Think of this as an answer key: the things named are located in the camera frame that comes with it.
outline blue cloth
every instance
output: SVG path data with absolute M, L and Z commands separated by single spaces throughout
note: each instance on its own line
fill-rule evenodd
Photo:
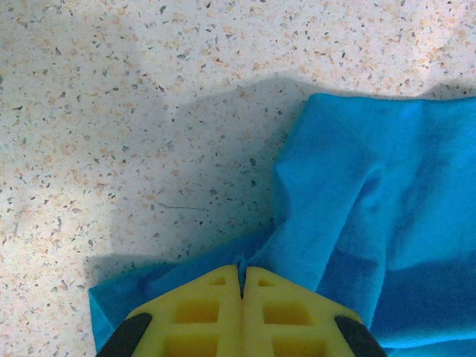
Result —
M 315 94 L 274 167 L 274 225 L 89 291 L 100 349 L 136 306 L 225 264 L 357 311 L 390 356 L 476 351 L 476 98 Z

